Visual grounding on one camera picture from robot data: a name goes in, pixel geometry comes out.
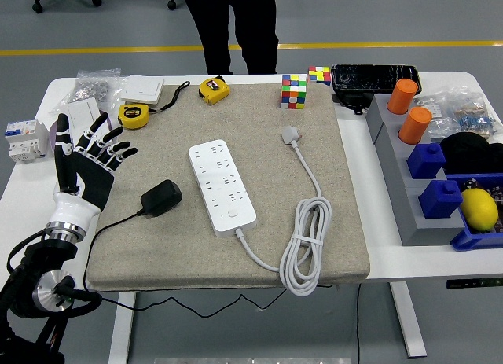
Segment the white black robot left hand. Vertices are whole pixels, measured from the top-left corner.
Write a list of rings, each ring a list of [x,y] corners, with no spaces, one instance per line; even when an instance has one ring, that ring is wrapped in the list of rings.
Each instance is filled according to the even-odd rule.
[[[56,209],[47,231],[73,226],[84,235],[91,219],[105,209],[115,171],[126,158],[138,152],[128,141],[113,141],[123,133],[121,126],[99,135],[98,129],[107,119],[108,114],[101,114],[74,143],[68,116],[58,115],[53,151],[57,173],[53,194]]]

